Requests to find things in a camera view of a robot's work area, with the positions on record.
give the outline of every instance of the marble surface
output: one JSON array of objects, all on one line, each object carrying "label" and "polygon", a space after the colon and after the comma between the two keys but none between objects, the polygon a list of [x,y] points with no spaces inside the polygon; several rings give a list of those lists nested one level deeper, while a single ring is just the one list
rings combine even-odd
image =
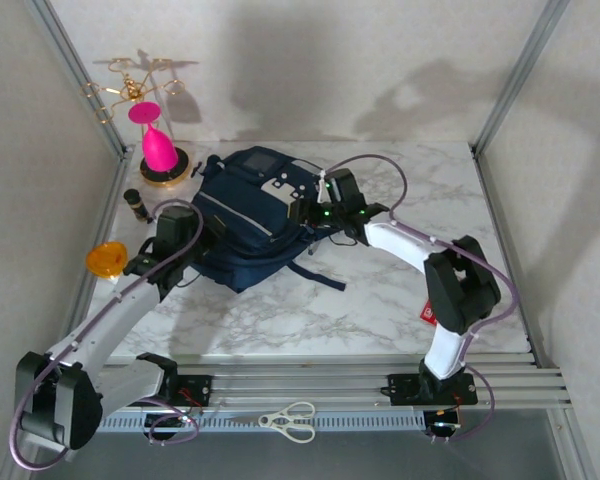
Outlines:
[{"label": "marble surface", "polygon": [[[216,153],[254,145],[247,142],[180,143],[192,162]],[[444,239],[475,236],[487,259],[502,268],[503,259],[494,227],[471,160],[463,143],[391,142],[264,142],[298,158],[328,166],[361,153],[381,153],[400,163],[409,178],[406,200],[398,209],[408,224]],[[144,183],[137,148],[125,189],[140,190],[148,208],[166,198],[191,199],[200,176],[170,189]],[[393,168],[377,160],[350,165],[367,201],[391,205],[400,195],[401,181]],[[121,198],[111,240],[123,242],[129,255],[155,232],[155,224],[138,222]],[[335,240],[347,242],[342,235]],[[425,353],[434,328],[420,319],[426,302],[424,277],[390,254],[362,245],[335,246],[323,241],[313,256],[297,262],[315,272],[347,283],[345,292],[305,280],[283,269],[242,294],[200,277],[191,286],[175,288],[147,314],[113,352],[112,358],[145,351],[178,357],[186,355],[352,355]],[[185,280],[196,272],[189,269]],[[115,281],[99,280],[90,313],[99,308]],[[510,296],[501,285],[506,307]],[[528,352],[520,318],[514,315],[480,332],[473,352]]]}]

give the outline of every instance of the white wall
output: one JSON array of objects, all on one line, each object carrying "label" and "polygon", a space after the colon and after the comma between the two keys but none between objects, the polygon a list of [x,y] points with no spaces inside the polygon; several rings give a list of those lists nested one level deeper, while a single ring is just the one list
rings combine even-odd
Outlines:
[{"label": "white wall", "polygon": [[114,170],[22,0],[0,0],[0,463],[15,367],[55,343]]},{"label": "white wall", "polygon": [[[473,140],[545,0],[52,0],[94,81],[169,57],[186,140]],[[133,72],[140,79],[142,71]],[[173,78],[156,74],[156,82]],[[105,93],[111,104],[115,95]],[[118,112],[125,140],[140,130]]]},{"label": "white wall", "polygon": [[600,478],[600,1],[571,2],[486,166]]}]

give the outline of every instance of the navy backpack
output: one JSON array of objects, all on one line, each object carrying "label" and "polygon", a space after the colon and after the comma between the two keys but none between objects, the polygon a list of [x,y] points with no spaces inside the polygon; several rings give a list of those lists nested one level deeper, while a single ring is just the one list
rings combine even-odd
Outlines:
[{"label": "navy backpack", "polygon": [[293,260],[313,242],[338,230],[299,225],[288,218],[298,198],[317,199],[319,171],[304,160],[264,147],[211,155],[202,186],[192,203],[205,218],[215,217],[225,235],[192,266],[205,277],[240,293],[289,267],[310,280],[338,290],[345,284],[309,272]]}]

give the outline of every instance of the white scissors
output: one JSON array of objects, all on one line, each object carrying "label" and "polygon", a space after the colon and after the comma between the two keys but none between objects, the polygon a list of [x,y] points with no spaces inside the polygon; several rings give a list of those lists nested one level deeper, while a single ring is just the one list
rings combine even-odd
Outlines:
[{"label": "white scissors", "polygon": [[[309,407],[310,412],[308,413],[290,413],[291,409],[297,407]],[[283,408],[279,412],[265,413],[264,415],[252,416],[252,417],[233,417],[230,420],[234,423],[251,424],[255,423],[263,428],[271,428],[276,430],[287,437],[292,442],[296,443],[309,443],[316,436],[316,430],[309,423],[300,423],[302,420],[309,420],[316,414],[316,407],[313,403],[309,402],[296,402],[292,403],[286,408]],[[289,430],[297,430],[310,432],[308,438],[300,438],[292,435]]]}]

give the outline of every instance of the red label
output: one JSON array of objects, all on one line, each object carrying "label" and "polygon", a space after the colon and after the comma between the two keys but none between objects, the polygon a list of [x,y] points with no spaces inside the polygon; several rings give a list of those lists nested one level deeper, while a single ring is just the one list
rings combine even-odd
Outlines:
[{"label": "red label", "polygon": [[420,318],[425,322],[430,323],[431,325],[437,325],[438,321],[436,320],[436,315],[433,313],[433,309],[431,308],[431,300],[427,300],[425,303],[422,312],[420,312]]}]

